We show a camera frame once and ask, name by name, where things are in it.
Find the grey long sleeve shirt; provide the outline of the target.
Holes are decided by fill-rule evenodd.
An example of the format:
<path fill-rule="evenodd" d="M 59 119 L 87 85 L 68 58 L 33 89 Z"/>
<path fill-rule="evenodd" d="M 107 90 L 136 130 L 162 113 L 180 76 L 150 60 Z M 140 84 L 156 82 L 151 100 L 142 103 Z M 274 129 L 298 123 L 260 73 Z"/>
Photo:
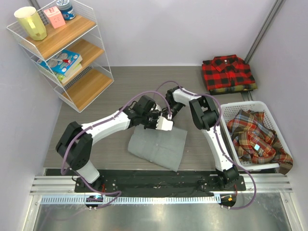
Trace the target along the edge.
<path fill-rule="evenodd" d="M 178 171 L 187 131 L 173 127 L 171 131 L 135 128 L 128 143 L 128 152 L 172 171 Z"/>

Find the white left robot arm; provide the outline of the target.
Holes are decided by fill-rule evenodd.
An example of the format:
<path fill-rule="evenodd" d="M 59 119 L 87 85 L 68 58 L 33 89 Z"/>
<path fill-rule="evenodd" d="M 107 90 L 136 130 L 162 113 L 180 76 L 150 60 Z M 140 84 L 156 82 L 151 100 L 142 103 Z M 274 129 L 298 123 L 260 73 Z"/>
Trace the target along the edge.
<path fill-rule="evenodd" d="M 102 191 L 104 179 L 90 161 L 92 146 L 118 131 L 138 125 L 156 128 L 161 107 L 146 95 L 117 110 L 112 115 L 92 123 L 71 122 L 56 145 L 57 153 L 69 167 L 93 189 Z"/>

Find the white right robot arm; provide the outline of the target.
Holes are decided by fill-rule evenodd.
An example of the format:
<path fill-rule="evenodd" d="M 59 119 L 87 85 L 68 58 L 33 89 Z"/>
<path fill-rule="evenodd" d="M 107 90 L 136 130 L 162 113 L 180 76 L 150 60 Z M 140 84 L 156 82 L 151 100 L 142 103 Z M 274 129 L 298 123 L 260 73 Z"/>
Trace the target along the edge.
<path fill-rule="evenodd" d="M 219 186 L 223 189 L 233 186 L 239 179 L 239 172 L 221 135 L 221 116 L 214 99 L 174 87 L 167 91 L 166 100 L 173 116 L 184 106 L 190 108 L 193 123 L 204 134 L 214 156 Z"/>

